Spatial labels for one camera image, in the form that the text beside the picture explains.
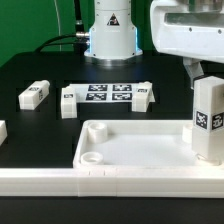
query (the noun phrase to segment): white plastic part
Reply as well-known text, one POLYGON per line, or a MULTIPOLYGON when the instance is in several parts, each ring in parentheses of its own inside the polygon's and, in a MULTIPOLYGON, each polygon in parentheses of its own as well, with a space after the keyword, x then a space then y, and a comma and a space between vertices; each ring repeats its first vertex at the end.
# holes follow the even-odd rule
POLYGON ((140 54, 137 29, 131 22, 131 1, 95 0, 95 23, 90 28, 90 48, 85 56, 123 60, 140 54))
POLYGON ((86 121, 73 161, 79 196, 224 197, 223 165, 198 163, 183 126, 192 121, 86 121), (88 141, 88 127, 108 127, 103 144, 88 141), (85 153, 100 153, 104 164, 86 166, 85 153))
POLYGON ((150 82, 139 83, 132 97, 132 111, 146 112, 150 102, 155 102, 152 84, 150 82))
POLYGON ((224 154, 224 80, 195 81, 192 149, 207 160, 224 154))
POLYGON ((49 94, 50 83, 46 80, 36 81, 19 95, 21 110, 34 110, 49 94))
POLYGON ((0 146, 7 137, 5 121, 0 121, 0 146))
POLYGON ((190 144, 181 139, 189 122, 87 121, 74 169, 0 169, 0 196, 224 198, 223 163, 198 164, 190 144), (88 141, 94 122, 108 127, 102 144, 88 141), (100 153, 104 164, 83 165, 85 153, 100 153))
POLYGON ((224 9, 216 14, 189 14, 188 7, 185 0, 152 2, 151 30, 157 51, 223 63, 224 9))
POLYGON ((85 166, 102 165, 103 156, 98 152, 87 152, 81 156, 81 164, 85 166))
POLYGON ((105 123, 94 122, 88 126, 88 137, 92 143, 102 143, 107 140, 107 125, 105 123))
POLYGON ((76 93, 70 86, 61 90, 61 117, 62 119, 77 117, 76 93))
POLYGON ((222 162, 220 160, 208 160, 201 155, 197 155, 196 164, 200 166, 220 166, 222 162))
POLYGON ((182 140, 188 144, 192 143, 192 129, 193 122, 189 122, 183 126, 182 140))

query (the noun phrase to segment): block with marker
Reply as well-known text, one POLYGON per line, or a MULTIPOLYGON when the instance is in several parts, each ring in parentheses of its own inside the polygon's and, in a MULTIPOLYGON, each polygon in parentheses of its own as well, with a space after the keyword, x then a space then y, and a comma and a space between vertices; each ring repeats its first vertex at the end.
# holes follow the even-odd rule
POLYGON ((132 97, 132 111, 146 112, 149 102, 154 102, 152 83, 139 83, 136 93, 132 97))
POLYGON ((49 94, 50 83, 46 80, 36 81, 19 95, 21 110, 34 110, 49 94))
POLYGON ((192 149, 206 160, 224 154, 224 80, 195 81, 192 149))
POLYGON ((77 117, 75 89, 69 86, 61 90, 61 117, 62 119, 77 117))

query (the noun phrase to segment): cable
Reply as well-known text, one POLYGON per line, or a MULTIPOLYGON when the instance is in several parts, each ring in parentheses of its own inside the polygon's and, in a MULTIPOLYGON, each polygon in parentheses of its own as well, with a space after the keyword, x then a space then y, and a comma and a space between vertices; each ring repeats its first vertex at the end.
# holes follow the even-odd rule
POLYGON ((84 32, 80 0, 74 0, 74 7, 75 7, 75 19, 76 19, 76 24, 75 24, 76 32, 84 32))
POLYGON ((45 44, 45 45, 41 45, 41 47, 38 47, 35 52, 40 53, 41 50, 45 47, 50 47, 50 46, 62 46, 62 45, 74 45, 74 44, 87 44, 88 42, 86 41, 86 39, 83 40, 79 40, 78 42, 64 42, 64 43, 52 43, 52 44, 45 44))
POLYGON ((58 21, 58 35, 61 36, 61 18, 58 10, 58 2, 57 0, 54 0, 54 5, 55 5, 55 10, 56 10, 56 15, 57 15, 57 21, 58 21))
POLYGON ((40 47, 38 47, 35 50, 35 52, 40 52, 40 49, 43 49, 46 45, 48 45, 54 41, 62 40, 62 39, 66 39, 66 38, 72 38, 72 37, 76 37, 76 34, 66 34, 66 35, 61 35, 58 37, 51 38, 50 40, 47 40, 46 42, 44 42, 40 47))

